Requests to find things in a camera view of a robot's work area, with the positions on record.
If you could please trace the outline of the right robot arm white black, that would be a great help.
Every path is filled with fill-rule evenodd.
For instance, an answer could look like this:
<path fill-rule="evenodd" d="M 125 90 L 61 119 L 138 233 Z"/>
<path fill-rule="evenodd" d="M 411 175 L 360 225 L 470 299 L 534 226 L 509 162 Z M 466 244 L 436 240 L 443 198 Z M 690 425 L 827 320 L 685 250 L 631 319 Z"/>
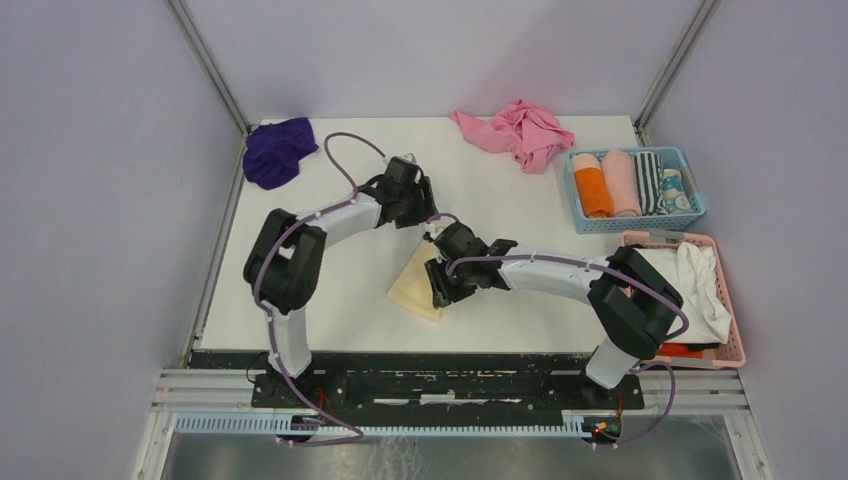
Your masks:
<path fill-rule="evenodd" d="M 606 406 L 626 375 L 690 326 L 677 288 L 633 247 L 608 257 L 565 256 L 508 239 L 487 244 L 459 221 L 427 224 L 424 239 L 437 250 L 425 264 L 437 309 L 481 289 L 547 293 L 593 309 L 606 336 L 577 382 L 591 408 Z"/>

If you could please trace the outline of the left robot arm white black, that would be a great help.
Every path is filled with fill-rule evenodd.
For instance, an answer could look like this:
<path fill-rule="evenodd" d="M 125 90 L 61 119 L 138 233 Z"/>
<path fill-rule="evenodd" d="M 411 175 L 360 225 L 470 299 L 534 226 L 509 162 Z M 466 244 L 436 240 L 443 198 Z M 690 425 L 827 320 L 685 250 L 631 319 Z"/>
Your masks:
<path fill-rule="evenodd" d="M 278 396 L 293 407 L 313 397 L 306 305 L 319 282 L 325 251 L 359 233 L 392 225 L 415 227 L 436 214 L 428 176 L 410 156 L 394 156 L 378 174 L 341 200 L 295 215 L 274 209 L 266 217 L 243 268 L 253 300 L 264 312 L 271 366 L 282 373 Z"/>

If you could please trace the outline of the yellow towel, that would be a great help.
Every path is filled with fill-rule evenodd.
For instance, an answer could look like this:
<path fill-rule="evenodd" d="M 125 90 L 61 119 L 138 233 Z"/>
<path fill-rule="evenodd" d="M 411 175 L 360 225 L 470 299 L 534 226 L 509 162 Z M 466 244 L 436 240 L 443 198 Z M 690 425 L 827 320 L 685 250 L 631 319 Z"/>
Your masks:
<path fill-rule="evenodd" d="M 421 241 L 410 260 L 388 290 L 387 298 L 397 307 L 431 323 L 440 323 L 443 312 L 433 306 L 433 294 L 425 268 L 438 250 L 429 242 Z"/>

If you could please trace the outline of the green white striped towel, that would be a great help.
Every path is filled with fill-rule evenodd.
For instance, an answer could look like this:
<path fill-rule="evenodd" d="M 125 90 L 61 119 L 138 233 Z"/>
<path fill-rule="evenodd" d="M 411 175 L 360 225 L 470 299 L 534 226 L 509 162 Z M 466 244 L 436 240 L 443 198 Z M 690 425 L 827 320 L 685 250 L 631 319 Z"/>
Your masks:
<path fill-rule="evenodd" d="M 636 189 L 643 216 L 665 215 L 663 200 L 663 168 L 659 155 L 640 151 L 633 156 Z"/>

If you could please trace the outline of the teal patterned towel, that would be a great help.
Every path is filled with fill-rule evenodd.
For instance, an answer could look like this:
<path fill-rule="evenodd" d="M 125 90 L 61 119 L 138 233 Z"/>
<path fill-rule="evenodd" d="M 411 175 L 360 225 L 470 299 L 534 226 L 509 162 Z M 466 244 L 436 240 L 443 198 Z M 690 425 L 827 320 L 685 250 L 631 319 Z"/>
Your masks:
<path fill-rule="evenodd" d="M 685 192 L 682 173 L 676 169 L 664 169 L 662 174 L 662 200 L 667 214 L 691 214 L 692 204 Z"/>

